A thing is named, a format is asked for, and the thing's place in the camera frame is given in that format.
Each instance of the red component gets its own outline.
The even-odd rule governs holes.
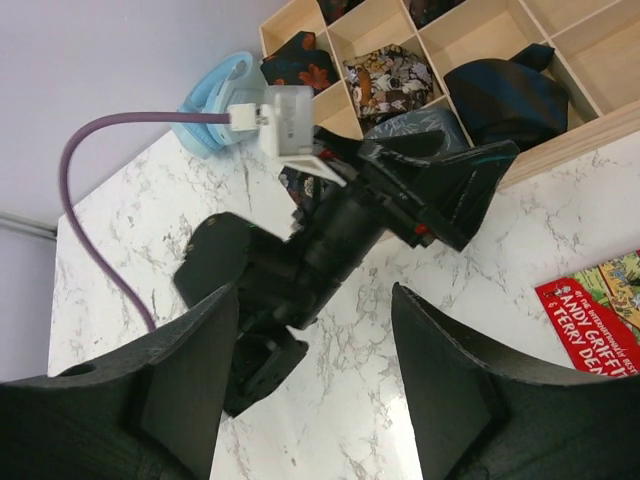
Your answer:
[[[417,235],[423,236],[429,233],[429,227],[427,227],[424,223],[419,223],[418,225],[416,225],[414,232],[416,232]]]

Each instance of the wooden organizer box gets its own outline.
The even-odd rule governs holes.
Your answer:
[[[365,0],[329,26],[316,0],[292,0],[260,27],[264,55],[301,30],[315,32],[341,78],[314,98],[315,123],[357,139],[346,59],[390,43],[407,48],[433,68],[429,105],[457,116],[446,73],[479,58],[509,59],[531,43],[555,47],[545,73],[570,92],[569,131],[521,154],[502,187],[640,129],[640,0],[466,0],[419,30],[403,0]]]

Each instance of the white wall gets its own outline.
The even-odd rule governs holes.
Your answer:
[[[0,0],[0,211],[54,224],[58,156],[97,116],[174,110],[224,56],[259,52],[286,0]],[[79,200],[166,126],[99,132],[74,157]]]
[[[56,244],[0,229],[0,382],[47,372]]]

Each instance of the book cover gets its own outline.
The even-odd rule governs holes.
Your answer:
[[[640,371],[640,250],[536,293],[576,369],[611,377]]]

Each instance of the tabletop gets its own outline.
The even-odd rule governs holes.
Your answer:
[[[211,478],[422,478],[391,330],[395,282],[513,348],[570,366],[533,288],[640,247],[639,151],[636,132],[499,192],[462,253],[395,238],[376,245],[318,323],[296,333],[310,344],[305,360],[273,395],[222,423]],[[185,311],[171,277],[205,217],[229,210],[290,233],[294,205],[277,176],[254,141],[200,160],[168,133],[77,212],[164,324]],[[67,219],[58,227],[51,375],[145,333]]]

